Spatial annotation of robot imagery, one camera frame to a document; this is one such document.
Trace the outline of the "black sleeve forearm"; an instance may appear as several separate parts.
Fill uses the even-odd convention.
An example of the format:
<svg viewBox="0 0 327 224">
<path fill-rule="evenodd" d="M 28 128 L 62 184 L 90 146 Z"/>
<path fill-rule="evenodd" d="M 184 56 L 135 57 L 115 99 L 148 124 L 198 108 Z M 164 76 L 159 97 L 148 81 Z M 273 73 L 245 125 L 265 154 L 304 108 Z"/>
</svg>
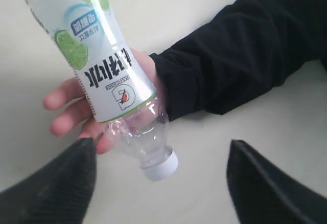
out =
<svg viewBox="0 0 327 224">
<path fill-rule="evenodd" d="M 170 120 L 223 115 L 281 86 L 305 62 L 326 64 L 326 0 L 236 0 L 152 54 Z"/>
</svg>

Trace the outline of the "open person hand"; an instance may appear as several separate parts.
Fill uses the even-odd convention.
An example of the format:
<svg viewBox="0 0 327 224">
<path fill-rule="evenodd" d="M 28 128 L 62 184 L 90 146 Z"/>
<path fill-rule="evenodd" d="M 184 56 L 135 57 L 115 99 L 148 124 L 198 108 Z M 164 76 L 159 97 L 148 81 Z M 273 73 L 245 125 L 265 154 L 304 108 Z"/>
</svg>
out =
<svg viewBox="0 0 327 224">
<path fill-rule="evenodd" d="M 63 136 L 80 123 L 84 123 L 79 138 L 96 139 L 99 154 L 104 154 L 113 147 L 115 139 L 103 134 L 104 124 L 95 121 L 76 78 L 66 80 L 43 100 L 43 107 L 47 110 L 58 110 L 65 105 L 68 107 L 51 123 L 52 134 Z"/>
</svg>

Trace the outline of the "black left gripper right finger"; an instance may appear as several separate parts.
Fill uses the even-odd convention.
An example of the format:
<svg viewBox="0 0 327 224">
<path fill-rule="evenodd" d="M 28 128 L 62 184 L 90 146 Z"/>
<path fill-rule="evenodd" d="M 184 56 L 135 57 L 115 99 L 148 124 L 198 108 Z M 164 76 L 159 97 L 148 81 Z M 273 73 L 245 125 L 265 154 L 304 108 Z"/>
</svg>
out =
<svg viewBox="0 0 327 224">
<path fill-rule="evenodd" d="M 245 141 L 231 141 L 226 179 L 240 223 L 326 223 L 326 198 Z"/>
</svg>

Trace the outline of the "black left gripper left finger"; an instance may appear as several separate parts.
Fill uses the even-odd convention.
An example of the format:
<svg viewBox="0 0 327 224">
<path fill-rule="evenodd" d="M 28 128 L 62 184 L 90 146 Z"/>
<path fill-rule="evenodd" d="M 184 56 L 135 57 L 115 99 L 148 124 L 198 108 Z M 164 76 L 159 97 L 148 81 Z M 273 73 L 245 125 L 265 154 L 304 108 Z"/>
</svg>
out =
<svg viewBox="0 0 327 224">
<path fill-rule="evenodd" d="M 97 178 L 93 139 L 79 139 L 1 192 L 1 223 L 82 223 Z"/>
</svg>

